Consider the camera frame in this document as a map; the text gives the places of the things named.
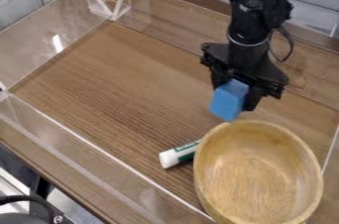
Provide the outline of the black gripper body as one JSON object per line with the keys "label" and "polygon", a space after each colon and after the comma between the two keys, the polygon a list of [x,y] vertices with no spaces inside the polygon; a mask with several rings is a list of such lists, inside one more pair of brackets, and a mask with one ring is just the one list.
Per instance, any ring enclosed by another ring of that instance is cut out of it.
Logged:
{"label": "black gripper body", "polygon": [[273,96],[277,99],[281,98],[289,79],[286,74],[270,61],[269,56],[263,56],[253,71],[246,71],[229,62],[230,55],[227,45],[205,44],[202,51],[205,54],[201,58],[201,64],[203,64],[210,71],[214,68],[225,70],[233,79],[241,81],[249,87],[261,88],[265,96]]}

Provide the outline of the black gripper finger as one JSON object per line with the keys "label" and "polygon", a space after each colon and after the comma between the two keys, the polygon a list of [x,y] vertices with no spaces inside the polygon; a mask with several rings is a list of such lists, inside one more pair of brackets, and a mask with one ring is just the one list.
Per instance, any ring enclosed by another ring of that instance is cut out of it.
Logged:
{"label": "black gripper finger", "polygon": [[246,96],[243,110],[245,111],[254,111],[257,108],[257,105],[261,102],[262,97],[263,97],[262,89],[258,87],[253,87],[250,89],[247,96]]}
{"label": "black gripper finger", "polygon": [[233,78],[225,70],[213,69],[211,70],[211,80],[214,89],[218,89],[222,85],[230,82]]}

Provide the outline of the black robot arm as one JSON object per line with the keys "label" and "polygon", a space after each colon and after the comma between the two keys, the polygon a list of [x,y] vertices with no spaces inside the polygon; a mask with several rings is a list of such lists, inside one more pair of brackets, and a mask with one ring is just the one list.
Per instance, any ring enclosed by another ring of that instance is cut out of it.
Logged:
{"label": "black robot arm", "polygon": [[210,68],[213,85],[221,88],[234,79],[250,87],[242,109],[255,110],[261,100],[282,96],[289,77],[275,65],[285,58],[270,57],[271,35],[289,31],[283,23],[290,19],[289,0],[230,0],[231,23],[225,44],[202,44],[201,63]]}

